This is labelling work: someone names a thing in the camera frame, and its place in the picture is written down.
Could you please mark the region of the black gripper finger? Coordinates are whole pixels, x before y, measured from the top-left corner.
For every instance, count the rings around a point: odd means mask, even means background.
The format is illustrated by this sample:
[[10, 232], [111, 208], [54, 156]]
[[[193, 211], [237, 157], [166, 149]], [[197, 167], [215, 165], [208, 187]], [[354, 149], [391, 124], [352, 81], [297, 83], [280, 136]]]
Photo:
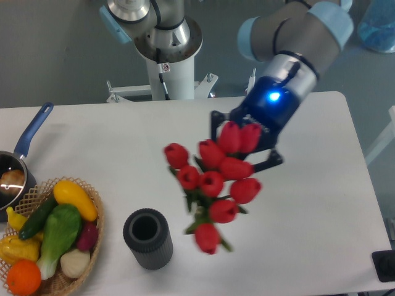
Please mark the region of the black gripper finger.
[[218, 143], [225, 133], [224, 140], [230, 139], [235, 134], [235, 124], [232, 122], [234, 111], [223, 113], [213, 110], [210, 113], [210, 138]]
[[278, 153], [276, 148], [272, 148], [265, 161], [253, 165], [254, 172], [258, 173], [269, 168], [276, 167], [283, 163], [283, 157]]

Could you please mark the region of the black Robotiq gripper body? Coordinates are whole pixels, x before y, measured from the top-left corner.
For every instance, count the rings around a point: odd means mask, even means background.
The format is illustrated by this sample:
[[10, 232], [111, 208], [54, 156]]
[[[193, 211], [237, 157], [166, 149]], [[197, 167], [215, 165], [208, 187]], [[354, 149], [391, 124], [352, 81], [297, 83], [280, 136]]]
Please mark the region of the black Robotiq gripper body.
[[250, 123], [261, 126], [261, 136], [254, 152], [271, 149], [278, 136], [300, 105], [298, 97], [287, 87], [289, 78], [259, 78], [240, 105], [230, 112], [230, 120], [240, 127]]

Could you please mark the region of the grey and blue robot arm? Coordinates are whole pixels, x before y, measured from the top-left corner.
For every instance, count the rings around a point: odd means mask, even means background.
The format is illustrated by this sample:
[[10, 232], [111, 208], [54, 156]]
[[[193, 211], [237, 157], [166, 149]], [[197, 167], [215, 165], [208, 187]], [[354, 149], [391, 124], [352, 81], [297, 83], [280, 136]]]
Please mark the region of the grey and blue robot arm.
[[[267, 62], [251, 79], [242, 103], [228, 113], [213, 111], [211, 138], [225, 121], [257, 123], [262, 132], [254, 152], [268, 151], [256, 171], [282, 163], [279, 134], [320, 77], [343, 50], [354, 29], [350, 1], [287, 1], [268, 17], [246, 20], [239, 28], [239, 52]], [[100, 16], [120, 43], [133, 42], [145, 59], [155, 101], [206, 97], [194, 81], [194, 58], [202, 46], [199, 25], [185, 15], [183, 1], [106, 1]]]

